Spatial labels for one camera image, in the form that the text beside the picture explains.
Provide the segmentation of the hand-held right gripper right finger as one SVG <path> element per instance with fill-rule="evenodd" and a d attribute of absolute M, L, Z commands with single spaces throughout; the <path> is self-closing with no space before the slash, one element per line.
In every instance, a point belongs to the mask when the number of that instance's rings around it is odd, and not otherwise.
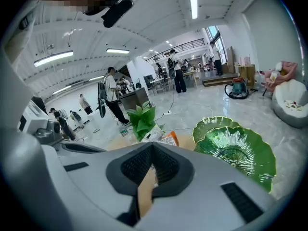
<path fill-rule="evenodd" d="M 157 198 L 136 224 L 139 231 L 232 231 L 246 225 L 223 187 L 240 189 L 237 201 L 248 197 L 261 212 L 276 200 L 251 178 L 214 156 L 167 145 L 194 167 L 191 183 L 177 196 Z"/>

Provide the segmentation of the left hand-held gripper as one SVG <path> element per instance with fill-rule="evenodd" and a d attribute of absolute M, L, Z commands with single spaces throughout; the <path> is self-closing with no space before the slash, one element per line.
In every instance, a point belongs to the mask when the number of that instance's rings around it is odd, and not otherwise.
<path fill-rule="evenodd" d="M 34 136 L 41 144 L 53 145 L 63 139 L 60 123 L 48 116 L 43 100 L 37 96 L 25 108 L 17 130 Z"/>

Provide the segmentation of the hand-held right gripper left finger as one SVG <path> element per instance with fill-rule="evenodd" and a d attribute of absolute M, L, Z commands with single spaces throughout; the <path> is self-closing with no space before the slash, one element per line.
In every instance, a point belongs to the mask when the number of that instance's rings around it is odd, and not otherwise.
<path fill-rule="evenodd" d="M 59 157 L 52 147 L 42 146 L 44 226 L 53 231 L 154 230 L 151 212 L 139 217 L 138 186 L 121 171 L 123 161 L 151 148 L 150 143 L 141 143 Z"/>

